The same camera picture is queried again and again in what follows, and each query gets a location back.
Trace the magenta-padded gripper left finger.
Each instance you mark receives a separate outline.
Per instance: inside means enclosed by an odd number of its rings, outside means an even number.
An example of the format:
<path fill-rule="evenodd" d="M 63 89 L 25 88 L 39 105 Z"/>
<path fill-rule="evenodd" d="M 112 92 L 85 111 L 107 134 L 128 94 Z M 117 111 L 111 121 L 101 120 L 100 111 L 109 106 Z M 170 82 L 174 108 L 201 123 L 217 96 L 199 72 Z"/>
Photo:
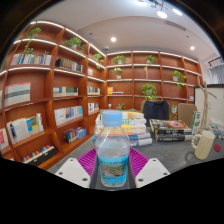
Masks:
<path fill-rule="evenodd" d="M 95 149 L 78 158 L 69 158 L 55 173 L 67 181 L 83 188 L 94 188 L 97 182 L 98 165 Z"/>

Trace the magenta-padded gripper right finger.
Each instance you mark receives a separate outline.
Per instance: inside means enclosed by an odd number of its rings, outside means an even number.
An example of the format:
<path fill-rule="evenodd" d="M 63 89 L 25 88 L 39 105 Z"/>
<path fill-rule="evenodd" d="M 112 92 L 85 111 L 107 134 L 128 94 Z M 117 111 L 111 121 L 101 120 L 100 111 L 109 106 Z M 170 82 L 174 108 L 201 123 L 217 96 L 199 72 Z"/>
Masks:
<path fill-rule="evenodd" d="M 134 148 L 130 149 L 128 170 L 130 188 L 143 187 L 170 174 L 157 158 L 149 159 Z"/>

